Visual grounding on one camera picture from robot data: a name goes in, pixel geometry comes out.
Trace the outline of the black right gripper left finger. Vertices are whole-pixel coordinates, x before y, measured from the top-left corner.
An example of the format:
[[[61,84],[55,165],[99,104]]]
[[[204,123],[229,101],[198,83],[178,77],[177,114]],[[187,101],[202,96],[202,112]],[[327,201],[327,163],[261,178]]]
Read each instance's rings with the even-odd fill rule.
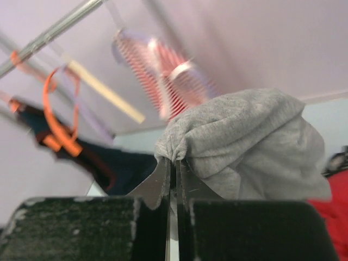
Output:
[[[168,159],[127,196],[34,197],[1,232],[1,260],[168,260]]]

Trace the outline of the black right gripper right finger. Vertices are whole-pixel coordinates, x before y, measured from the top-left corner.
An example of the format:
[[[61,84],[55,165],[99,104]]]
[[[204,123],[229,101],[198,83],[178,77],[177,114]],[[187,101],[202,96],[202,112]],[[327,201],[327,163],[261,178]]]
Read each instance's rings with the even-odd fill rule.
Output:
[[[225,200],[184,160],[176,189],[180,260],[338,260],[307,202]]]

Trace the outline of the grey tank top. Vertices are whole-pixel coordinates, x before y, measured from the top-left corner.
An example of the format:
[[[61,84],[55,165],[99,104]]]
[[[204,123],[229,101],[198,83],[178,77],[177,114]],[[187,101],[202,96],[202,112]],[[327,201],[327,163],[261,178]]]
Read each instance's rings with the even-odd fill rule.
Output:
[[[219,96],[170,121],[154,155],[186,160],[225,199],[328,200],[325,143],[304,108],[276,89]]]

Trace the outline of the cream plastic hanger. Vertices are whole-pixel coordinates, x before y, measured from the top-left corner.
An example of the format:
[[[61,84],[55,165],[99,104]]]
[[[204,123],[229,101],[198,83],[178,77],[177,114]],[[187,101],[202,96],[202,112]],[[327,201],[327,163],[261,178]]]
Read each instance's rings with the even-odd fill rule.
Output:
[[[128,115],[135,122],[141,124],[145,120],[144,114],[133,107],[130,103],[124,100],[120,95],[115,93],[110,87],[105,85],[102,81],[96,78],[78,61],[72,59],[68,54],[62,53],[61,58],[67,62],[67,67],[78,75],[83,81],[87,83],[98,94],[103,96],[113,106],[119,108],[123,113]]]

